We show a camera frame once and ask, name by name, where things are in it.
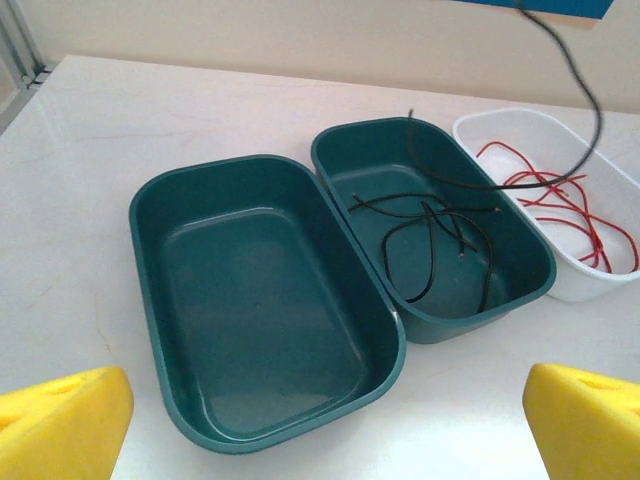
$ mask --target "black wire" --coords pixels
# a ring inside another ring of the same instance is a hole
[[[603,128],[603,123],[604,123],[604,118],[603,118],[603,115],[602,115],[602,109],[600,108],[600,103],[598,102],[598,99],[595,97],[593,92],[591,92],[591,90],[587,86],[587,83],[584,80],[584,77],[582,76],[582,74],[580,73],[580,70],[578,69],[578,66],[576,65],[576,62],[575,62],[575,60],[573,58],[573,55],[571,54],[569,48],[565,44],[565,42],[562,39],[562,37],[560,37],[560,35],[555,30],[553,30],[549,25],[547,25],[544,21],[539,19],[537,16],[535,16],[534,14],[532,14],[531,12],[526,10],[524,8],[521,0],[515,0],[515,4],[516,4],[516,7],[517,7],[518,11],[520,12],[520,14],[522,16],[524,16],[527,20],[532,22],[534,25],[537,25],[539,28],[544,30],[551,37],[551,39],[555,42],[555,44],[560,49],[560,52],[564,56],[564,60],[565,60],[565,62],[567,64],[567,67],[569,68],[569,71],[571,72],[571,75],[573,76],[574,80],[576,81],[576,83],[578,84],[580,89],[584,92],[584,94],[586,95],[587,99],[589,100],[589,103],[591,104],[591,107],[593,109],[593,113],[595,115],[595,120],[596,121],[595,121],[595,131],[594,131],[594,134],[593,134],[593,138],[591,139],[591,143],[589,144],[589,147],[587,148],[587,151],[584,153],[582,158],[580,160],[578,160],[578,162],[573,166],[573,168],[571,168],[567,173],[565,173],[564,175],[560,175],[557,178],[553,178],[551,180],[546,180],[544,182],[528,183],[528,184],[515,184],[515,185],[471,185],[471,184],[467,184],[467,183],[456,182],[455,180],[449,180],[447,178],[443,178],[443,177],[433,173],[432,171],[430,171],[427,168],[425,168],[422,165],[420,165],[419,162],[417,161],[418,160],[417,159],[417,155],[416,155],[416,153],[415,153],[415,151],[413,149],[413,123],[414,123],[414,121],[413,121],[413,109],[412,109],[412,110],[409,111],[409,129],[408,129],[408,144],[409,144],[408,145],[408,151],[409,151],[409,156],[411,157],[413,162],[416,164],[416,166],[426,176],[431,177],[431,178],[433,178],[433,179],[435,179],[435,180],[437,180],[439,182],[446,183],[448,185],[452,185],[454,187],[466,188],[466,189],[469,189],[469,190],[484,190],[484,191],[522,190],[522,189],[529,189],[529,188],[549,187],[551,185],[555,185],[555,184],[564,182],[565,180],[570,178],[574,173],[576,173],[578,170],[580,170],[584,166],[584,164],[587,163],[587,161],[589,160],[589,158],[591,157],[591,155],[595,151],[596,147],[598,146],[598,143],[600,142],[600,137],[602,136],[602,128]]]
[[[407,303],[415,303],[419,300],[421,300],[422,298],[424,298],[424,296],[429,293],[429,290],[431,290],[431,287],[433,286],[433,281],[435,279],[436,276],[436,244],[435,244],[435,234],[434,234],[434,229],[433,229],[433,223],[432,223],[432,212],[433,210],[431,210],[431,208],[427,205],[426,207],[424,205],[426,205],[426,202],[421,202],[421,204],[423,205],[423,208],[425,210],[425,213],[420,217],[420,218],[416,218],[413,220],[409,220],[408,222],[404,222],[394,228],[392,228],[391,230],[389,230],[387,232],[387,234],[384,236],[384,238],[382,239],[382,258],[384,261],[384,269],[385,269],[385,273],[387,274],[387,278],[389,279],[389,281],[391,282],[391,284],[393,285],[393,280],[391,278],[391,268],[389,267],[389,254],[387,251],[387,242],[389,241],[389,239],[393,236],[394,233],[399,232],[400,230],[403,230],[407,227],[410,227],[412,225],[416,225],[420,222],[423,221],[427,221],[427,225],[429,226],[429,238],[431,240],[431,246],[430,246],[430,252],[431,252],[431,268],[430,268],[430,272],[429,272],[429,280],[427,281],[427,285],[422,289],[422,291],[416,295],[413,298],[409,298],[409,299],[405,299],[405,302]]]
[[[475,228],[478,232],[480,232],[480,235],[482,235],[485,243],[487,244],[487,252],[489,254],[489,259],[487,262],[487,273],[485,274],[485,278],[484,278],[484,284],[482,287],[482,297],[480,298],[480,305],[478,307],[478,311],[477,313],[482,313],[486,306],[487,306],[487,301],[489,299],[489,289],[491,287],[491,275],[493,273],[493,247],[491,245],[491,241],[489,240],[489,237],[487,236],[486,233],[484,233],[484,231],[478,226],[477,223],[475,223],[473,220],[471,220],[470,218],[457,213],[457,212],[434,212],[433,209],[431,209],[431,207],[429,207],[429,205],[427,204],[426,209],[428,210],[428,213],[425,213],[425,215],[423,215],[420,218],[414,218],[412,220],[406,221],[401,223],[400,225],[396,225],[395,227],[393,227],[391,230],[389,230],[385,236],[382,239],[382,260],[384,263],[384,271],[385,274],[387,275],[387,278],[389,279],[389,281],[391,282],[391,284],[393,285],[393,280],[391,278],[391,267],[389,265],[389,254],[387,251],[387,242],[389,241],[389,239],[396,233],[399,232],[400,230],[403,230],[407,227],[413,226],[413,225],[417,225],[418,223],[427,220],[429,222],[429,231],[430,231],[430,235],[431,235],[431,274],[429,276],[429,282],[427,283],[427,286],[423,289],[422,292],[420,292],[420,294],[412,299],[406,300],[407,303],[415,303],[418,300],[420,300],[421,298],[423,298],[431,289],[432,285],[433,285],[433,280],[435,278],[435,258],[436,258],[436,252],[435,252],[435,244],[434,244],[434,235],[433,235],[433,225],[431,224],[430,220],[431,217],[433,217],[434,219],[441,216],[441,215],[453,215],[457,218],[460,218],[462,220],[464,220],[465,222],[469,223],[473,228]]]
[[[455,215],[461,218],[462,220],[464,220],[465,222],[467,222],[473,228],[475,228],[478,232],[480,232],[480,235],[482,235],[485,243],[487,244],[489,261],[487,262],[487,273],[484,277],[484,286],[482,287],[482,298],[480,299],[480,306],[478,307],[478,313],[482,313],[487,306],[487,300],[489,298],[489,287],[491,283],[491,274],[493,272],[493,247],[491,246],[491,241],[489,240],[489,237],[487,236],[487,234],[484,233],[484,230],[482,230],[478,226],[478,224],[473,220],[471,220],[469,217],[465,217],[464,215],[461,215],[459,213],[450,213],[449,215]]]
[[[416,194],[416,196],[421,196],[421,197],[432,197],[432,195],[430,194]],[[368,201],[364,201],[362,200],[358,195],[356,195],[355,193],[353,194],[353,198],[358,202],[357,204],[353,205],[352,207],[349,208],[349,211],[352,212],[353,210],[355,210],[356,208],[359,207],[366,207],[370,210],[373,210],[374,212],[377,213],[381,213],[382,215],[386,215],[388,217],[394,217],[394,218],[424,218],[424,214],[423,213],[396,213],[396,212],[391,212],[389,210],[384,210],[380,207],[376,207],[375,203],[378,203],[378,201],[380,201],[379,199],[373,199],[373,200],[368,200]],[[449,211],[455,211],[458,209],[449,209],[446,208],[443,213],[449,212]],[[476,247],[473,243],[467,241],[464,236],[462,235],[462,229],[460,228],[460,225],[458,224],[458,221],[456,218],[451,218],[454,228],[456,230],[456,232],[452,232],[444,223],[442,223],[442,221],[438,218],[435,217],[434,220],[436,221],[436,223],[438,224],[438,226],[440,226],[440,228],[442,230],[445,231],[445,233],[447,233],[449,236],[453,237],[454,239],[456,239],[459,243],[460,243],[460,251],[459,251],[459,256],[463,257],[464,256],[464,246],[466,245],[467,247],[469,247],[471,250],[473,250],[474,252],[478,251],[478,247]]]
[[[440,205],[442,205],[445,209],[446,212],[499,212],[500,209],[497,207],[456,207],[456,208],[452,208],[450,205],[448,205],[443,199],[442,197],[439,197],[437,195],[434,195],[432,193],[395,193],[395,194],[391,194],[391,195],[385,195],[382,197],[377,197],[377,198],[373,198],[371,200],[367,200],[364,201],[362,200],[357,194],[353,194],[352,195],[353,198],[358,202],[355,205],[352,205],[351,207],[349,207],[348,211],[350,213],[352,213],[354,210],[361,208],[361,207],[367,207],[375,212],[381,213],[383,215],[387,215],[389,217],[396,217],[396,218],[418,218],[421,217],[422,214],[402,214],[402,213],[395,213],[395,212],[390,212],[389,210],[384,210],[382,208],[379,207],[375,207],[374,205],[376,203],[380,203],[380,202],[385,202],[387,200],[395,200],[398,198],[406,198],[406,197],[418,197],[418,198],[431,198],[433,200],[435,200],[436,202],[438,202]],[[464,257],[464,246],[467,245],[469,248],[471,248],[474,252],[478,251],[478,248],[476,246],[474,246],[472,243],[468,242],[465,240],[463,234],[462,234],[462,229],[460,228],[460,224],[458,223],[458,221],[456,220],[455,217],[450,217],[450,220],[453,222],[453,227],[456,230],[456,233],[453,233],[444,223],[442,223],[440,221],[440,219],[438,217],[435,217],[436,222],[438,223],[438,225],[440,226],[440,228],[442,228],[448,235],[450,235],[451,237],[455,238],[456,240],[458,240],[460,242],[460,252],[459,252],[459,256],[462,258]]]

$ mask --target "wall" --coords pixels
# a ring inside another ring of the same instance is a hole
[[[584,106],[551,41],[506,10],[447,0],[21,0],[66,53]],[[640,2],[558,26],[610,110],[640,113]]]

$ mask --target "cable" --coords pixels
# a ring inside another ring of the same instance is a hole
[[[408,117],[409,118],[408,153],[411,159],[413,160],[413,162],[418,167],[418,169],[422,171],[424,175],[431,177],[439,182],[446,183],[454,187],[466,188],[469,190],[496,191],[496,190],[523,190],[523,189],[529,189],[529,188],[550,187],[552,185],[562,183],[563,181],[568,180],[571,176],[573,176],[574,173],[580,170],[584,166],[584,164],[587,163],[587,161],[595,151],[596,147],[598,146],[598,143],[600,142],[600,138],[602,136],[602,128],[604,124],[604,118],[602,114],[602,109],[600,108],[600,102],[587,86],[587,83],[584,80],[584,77],[582,76],[582,74],[580,73],[580,70],[578,69],[578,66],[576,65],[576,62],[569,48],[567,47],[564,40],[560,37],[560,35],[555,30],[553,30],[549,25],[547,25],[537,16],[535,16],[534,14],[526,10],[521,0],[515,0],[515,4],[522,16],[524,16],[527,20],[532,22],[534,25],[537,25],[539,28],[541,28],[555,42],[555,44],[560,49],[560,52],[564,57],[564,60],[567,64],[567,67],[569,68],[569,71],[571,72],[571,75],[573,76],[573,79],[576,81],[576,83],[578,84],[582,92],[585,94],[585,96],[589,100],[589,103],[591,104],[591,108],[593,109],[593,113],[595,116],[595,129],[594,129],[594,134],[591,139],[591,143],[589,144],[589,147],[587,148],[582,158],[580,158],[580,160],[578,160],[578,162],[573,166],[573,168],[571,168],[565,174],[550,180],[545,180],[538,183],[510,184],[510,185],[472,185],[472,184],[457,182],[455,180],[450,180],[450,179],[441,177],[438,174],[435,174],[431,170],[420,165],[420,163],[418,162],[418,157],[414,151],[414,145],[413,145],[414,119],[413,119],[413,109],[411,109],[409,111],[409,117]]]
[[[524,154],[522,154],[516,148],[500,141],[493,141],[493,142],[487,143],[484,147],[480,149],[480,151],[476,154],[476,156],[480,158],[482,155],[484,155],[488,151],[490,147],[500,147],[508,150],[509,152],[516,155],[520,160],[522,160],[522,162],[529,169],[529,170],[524,170],[521,172],[514,173],[513,175],[511,175],[511,177],[509,177],[505,181],[505,185],[514,184],[516,182],[522,181],[525,178],[531,177],[531,176],[535,177],[537,180],[546,180],[545,177],[552,177],[552,178],[561,177],[561,175],[558,175],[553,172],[543,172],[543,171],[536,170],[533,164],[529,161],[529,159],[527,159],[527,157]],[[592,253],[590,253],[589,255],[583,256],[578,260],[580,262],[587,262],[588,260],[593,259],[593,263],[591,264],[591,267],[598,268],[598,266],[600,265],[600,259],[602,258],[604,262],[604,268],[607,273],[613,273],[613,269],[611,267],[611,262],[609,260],[609,257],[605,251],[604,244],[594,225],[594,221],[616,230],[618,233],[622,234],[631,245],[631,250],[633,251],[633,257],[634,257],[634,265],[631,271],[633,272],[638,270],[638,268],[640,268],[640,256],[638,253],[638,247],[634,242],[633,238],[631,237],[631,235],[627,231],[625,231],[623,228],[591,213],[587,194],[584,188],[582,187],[582,185],[580,185],[577,182],[578,180],[583,179],[585,177],[586,175],[577,175],[574,177],[570,177],[568,179],[564,179],[560,183],[547,187],[547,191],[535,200],[528,200],[525,198],[517,198],[517,200],[524,207],[542,207],[542,208],[550,208],[550,209],[560,209],[560,210],[567,210],[577,215],[580,215],[584,220],[584,222],[586,223],[587,228],[584,228],[576,224],[575,222],[572,222],[570,220],[566,220],[563,218],[535,217],[535,219],[541,222],[561,223],[563,225],[570,226],[587,235],[592,243]],[[582,206],[572,201],[567,191],[560,188],[561,186],[564,186],[564,185],[572,186],[576,188],[576,190],[580,194],[580,197],[582,198]],[[564,204],[545,202],[544,200],[551,194],[556,195],[556,197]]]
[[[487,305],[487,300],[488,300],[488,297],[489,297],[489,288],[490,288],[490,284],[491,284],[491,275],[492,275],[492,272],[493,272],[493,248],[491,246],[491,241],[489,240],[489,237],[478,226],[478,224],[476,224],[470,218],[462,215],[458,211],[468,210],[468,211],[474,211],[474,212],[494,212],[495,213],[495,212],[499,212],[500,209],[499,208],[477,208],[477,207],[472,207],[472,208],[451,208],[451,207],[449,207],[449,208],[446,208],[445,210],[440,210],[440,211],[436,212],[424,200],[420,202],[420,205],[422,206],[422,209],[424,211],[424,213],[422,213],[422,214],[391,212],[389,210],[382,209],[382,208],[379,208],[379,207],[375,206],[376,203],[380,203],[380,202],[387,201],[387,200],[394,200],[394,199],[403,198],[403,197],[432,198],[432,199],[438,201],[438,203],[440,203],[443,207],[446,206],[446,203],[444,201],[442,201],[442,199],[440,199],[439,197],[437,197],[435,195],[428,194],[428,193],[426,193],[426,194],[425,193],[399,193],[399,194],[386,195],[386,196],[383,196],[383,197],[374,198],[374,199],[369,200],[369,201],[364,201],[357,194],[353,194],[353,198],[358,203],[353,205],[353,206],[351,206],[351,207],[349,207],[349,209],[348,209],[349,212],[353,212],[353,211],[357,210],[358,208],[365,207],[365,208],[371,209],[374,212],[377,212],[377,213],[380,213],[382,215],[386,215],[386,216],[389,216],[389,217],[393,217],[393,218],[410,218],[411,219],[411,220],[405,221],[405,222],[393,227],[391,230],[389,230],[384,235],[384,237],[382,239],[381,248],[382,248],[382,260],[383,260],[383,264],[384,264],[384,271],[385,271],[385,274],[387,275],[387,278],[391,282],[391,284],[394,285],[393,279],[391,278],[391,266],[389,264],[389,253],[388,253],[388,248],[387,248],[387,244],[389,242],[389,239],[393,235],[395,235],[397,232],[399,232],[401,230],[404,230],[405,228],[411,227],[413,225],[418,225],[419,223],[422,223],[425,220],[428,222],[429,236],[430,236],[430,239],[431,239],[431,245],[430,245],[431,271],[430,271],[430,274],[429,274],[429,280],[427,281],[427,285],[415,297],[412,297],[412,298],[409,298],[409,299],[405,299],[405,301],[407,303],[415,303],[415,302],[421,300],[422,298],[424,298],[427,295],[427,293],[431,290],[431,287],[433,286],[433,282],[435,280],[436,253],[437,252],[436,252],[436,247],[435,247],[435,233],[434,233],[434,229],[433,229],[432,220],[435,221],[440,226],[440,228],[442,228],[446,233],[448,233],[454,239],[460,241],[461,243],[464,242],[464,245],[470,247],[472,250],[474,250],[477,253],[479,251],[478,248],[462,237],[461,230],[460,230],[460,234],[459,235],[451,232],[440,221],[439,217],[447,216],[452,221],[454,221],[456,225],[458,225],[456,220],[457,219],[461,219],[461,220],[464,220],[465,222],[469,223],[473,228],[475,228],[478,232],[480,232],[480,234],[482,235],[485,243],[487,244],[487,250],[488,250],[488,256],[489,256],[488,262],[487,262],[487,273],[485,275],[484,284],[483,284],[483,288],[482,288],[482,297],[480,299],[480,305],[478,307],[478,312],[477,313],[483,312],[484,309],[486,308],[486,305]]]

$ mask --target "red wire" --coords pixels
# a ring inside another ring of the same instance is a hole
[[[500,141],[493,141],[493,142],[489,142],[487,143],[484,147],[482,147],[482,149],[480,149],[480,151],[477,153],[477,157],[479,158],[480,156],[482,156],[490,147],[494,147],[494,146],[498,146],[498,147],[502,147],[508,151],[510,151],[511,153],[515,154],[517,157],[519,157],[527,166],[528,170],[523,170],[520,172],[516,172],[515,174],[511,175],[505,182],[505,185],[513,185],[515,183],[518,183],[522,180],[524,180],[525,178],[528,177],[535,177],[536,181],[538,182],[544,182],[546,180],[548,180],[547,177],[551,177],[551,178],[558,178],[561,175],[558,175],[556,173],[553,172],[546,172],[546,171],[538,171],[533,167],[533,164],[527,159],[527,157],[524,156],[524,154],[522,154],[521,152],[519,152],[518,150],[516,150],[515,148],[513,148],[512,146],[504,143],[504,142],[500,142]],[[597,217],[596,215],[593,215],[590,211],[589,211],[589,202],[587,199],[587,194],[584,191],[584,189],[582,188],[582,185],[580,185],[578,183],[578,180],[581,180],[583,178],[585,178],[586,175],[576,175],[574,177],[568,178],[556,185],[552,185],[550,187],[547,187],[547,191],[540,196],[539,198],[537,198],[536,200],[526,200],[523,198],[518,198],[518,201],[520,203],[522,203],[523,206],[525,207],[545,207],[545,208],[560,208],[563,210],[569,210],[572,211],[574,213],[579,214],[583,220],[585,221],[585,223],[587,224],[587,227],[583,227],[581,225],[578,225],[575,222],[569,221],[569,220],[565,220],[562,218],[551,218],[551,217],[536,217],[536,220],[541,221],[541,222],[556,222],[556,223],[561,223],[564,224],[566,226],[572,227],[574,229],[577,229],[579,231],[581,231],[582,233],[584,233],[585,235],[587,235],[589,237],[589,239],[591,240],[591,245],[592,245],[592,252],[588,255],[585,255],[584,257],[578,259],[581,262],[586,262],[587,260],[593,259],[593,263],[591,265],[592,268],[597,268],[600,265],[600,258],[602,258],[602,260],[604,261],[604,266],[605,269],[608,273],[613,273],[613,270],[611,268],[611,262],[609,261],[609,257],[605,251],[604,248],[604,244],[600,238],[600,236],[598,235],[598,231],[595,228],[595,225],[593,224],[594,221],[602,223],[603,225],[606,225],[610,228],[613,228],[614,230],[616,230],[617,232],[621,233],[622,235],[625,236],[625,238],[627,239],[627,241],[629,242],[629,244],[631,245],[631,250],[633,251],[633,257],[634,257],[634,265],[633,265],[633,269],[631,270],[632,272],[638,270],[640,268],[640,255],[638,254],[638,247],[635,243],[635,241],[633,240],[633,237],[631,237],[631,235],[629,235],[629,233],[624,230],[623,228],[607,221],[604,220],[600,217]],[[575,202],[573,202],[567,192],[560,188],[564,185],[568,185],[568,186],[572,186],[574,187],[576,190],[578,190],[580,196],[582,197],[582,204],[583,206],[579,206],[577,205]],[[559,204],[559,203],[545,203],[544,200],[551,194],[555,194],[555,196],[563,203],[565,203],[565,205]]]

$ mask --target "white countertop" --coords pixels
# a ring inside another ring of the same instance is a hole
[[[544,297],[462,337],[410,344],[394,387],[248,456],[192,444],[165,411],[128,206],[166,170],[254,153],[311,167],[321,130],[522,105],[428,92],[68,57],[0,137],[0,392],[94,367],[127,372],[135,411],[113,478],[546,479],[521,406],[536,362],[640,382],[640,282],[584,304]],[[580,135],[592,116],[534,106]],[[607,114],[600,150],[640,180],[640,116]]]

